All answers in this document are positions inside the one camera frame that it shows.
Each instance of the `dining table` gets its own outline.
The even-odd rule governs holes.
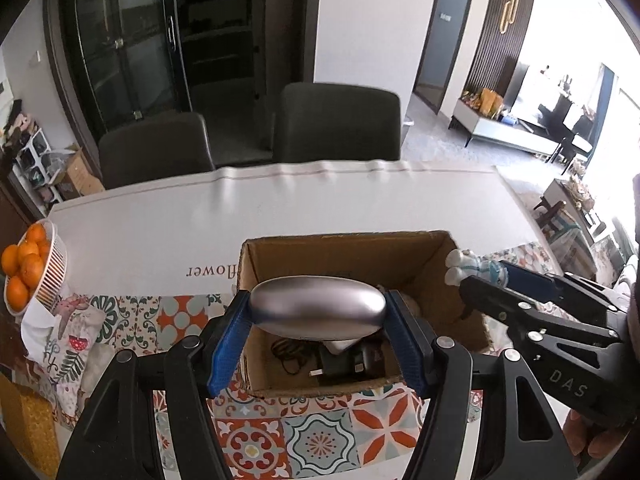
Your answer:
[[[485,166],[376,160],[220,168],[69,200],[49,219],[66,245],[65,284],[105,312],[97,344],[112,354],[167,350],[223,314],[237,291],[242,244],[252,238],[445,230],[461,249],[559,272],[533,218]],[[503,325],[487,320],[487,327],[492,351],[510,344]],[[400,478],[426,405],[404,383],[258,399],[238,375],[208,402],[238,480]],[[566,415],[564,406],[552,407],[559,419]],[[178,479],[163,392],[154,393],[154,408],[165,476]],[[472,392],[460,479],[471,474],[480,413],[481,392]],[[62,452],[77,417],[54,419]]]

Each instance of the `gold wall decoration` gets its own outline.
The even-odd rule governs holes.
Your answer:
[[[519,3],[520,0],[507,0],[504,4],[502,16],[500,17],[500,34],[505,34],[509,25],[515,23]]]

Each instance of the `fruit basket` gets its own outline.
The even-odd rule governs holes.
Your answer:
[[[44,272],[42,273],[40,282],[33,291],[33,297],[37,298],[47,310],[51,310],[56,303],[56,298],[60,292],[62,283],[65,280],[66,246],[60,239],[60,236],[58,236],[58,228],[51,220],[45,218],[37,223],[44,227],[47,234],[47,240],[50,242],[51,248],[44,262]],[[20,243],[22,243],[25,238],[26,233],[20,239]],[[9,277],[7,276],[4,280],[4,303],[7,305],[7,310],[15,317],[22,316],[29,305],[27,304],[27,306],[25,306],[20,312],[16,312],[12,308],[8,307],[9,302],[6,297],[8,282]]]

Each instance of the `door handle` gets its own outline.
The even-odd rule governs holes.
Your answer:
[[[174,17],[169,16],[169,20],[166,24],[166,35],[169,44],[171,45],[171,49],[175,52],[176,44],[175,44],[175,29],[174,29]]]

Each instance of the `orange fruit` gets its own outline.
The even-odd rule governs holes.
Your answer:
[[[39,254],[27,254],[20,266],[20,279],[29,288],[36,288],[44,272],[44,262]]]
[[[15,276],[20,270],[18,263],[18,246],[10,245],[2,251],[2,272],[7,276]]]
[[[40,255],[40,251],[38,250],[38,244],[36,242],[30,242],[28,240],[23,241],[20,245],[18,245],[18,264],[22,265],[24,261],[24,257],[27,254],[37,254]]]
[[[44,240],[38,244],[38,252],[40,253],[40,257],[45,262],[47,261],[47,256],[49,256],[49,251],[51,250],[51,242],[48,240]]]
[[[9,279],[6,284],[6,300],[14,312],[21,312],[29,303],[29,289],[18,276]]]
[[[39,244],[47,239],[47,232],[42,224],[31,224],[27,229],[25,240]]]

